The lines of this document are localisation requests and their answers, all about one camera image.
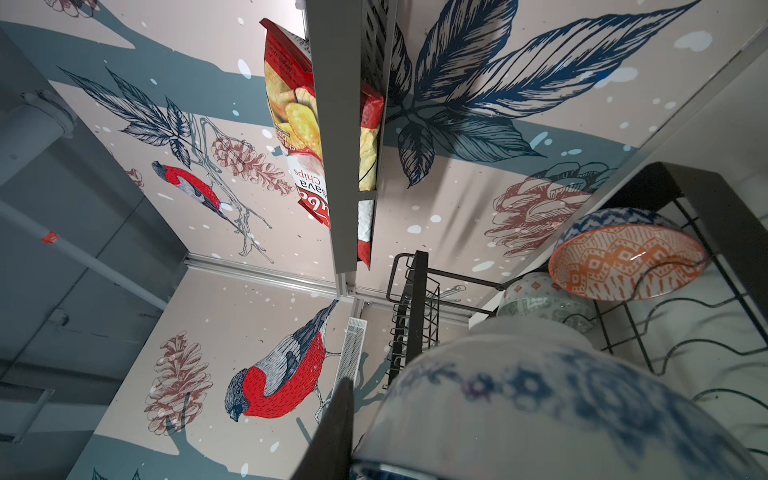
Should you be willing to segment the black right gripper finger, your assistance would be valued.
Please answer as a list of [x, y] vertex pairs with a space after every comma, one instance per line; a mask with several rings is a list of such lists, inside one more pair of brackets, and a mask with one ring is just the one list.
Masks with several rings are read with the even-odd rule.
[[328, 410], [292, 475], [292, 480], [347, 480], [350, 478], [354, 425], [354, 383], [342, 378]]

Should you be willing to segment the blue floral ceramic bowl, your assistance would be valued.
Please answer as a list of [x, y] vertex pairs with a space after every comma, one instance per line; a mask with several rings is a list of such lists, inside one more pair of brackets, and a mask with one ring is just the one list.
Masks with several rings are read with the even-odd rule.
[[365, 479], [763, 479], [721, 424], [558, 323], [491, 318], [419, 355], [352, 456]]

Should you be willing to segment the green patterned ceramic bowl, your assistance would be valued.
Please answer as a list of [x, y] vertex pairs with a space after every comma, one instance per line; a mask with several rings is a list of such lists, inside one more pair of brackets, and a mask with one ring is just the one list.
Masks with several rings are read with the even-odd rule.
[[585, 333], [595, 326], [596, 310], [591, 301], [569, 293], [548, 273], [531, 272], [504, 291], [497, 315], [551, 320]]

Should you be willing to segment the orange patterned ceramic bowl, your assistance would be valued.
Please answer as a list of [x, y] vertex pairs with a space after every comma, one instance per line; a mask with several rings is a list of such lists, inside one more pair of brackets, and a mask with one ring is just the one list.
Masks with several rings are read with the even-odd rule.
[[607, 208], [576, 220], [548, 262], [555, 282], [579, 297], [621, 302], [672, 293], [707, 267], [704, 246], [663, 215]]

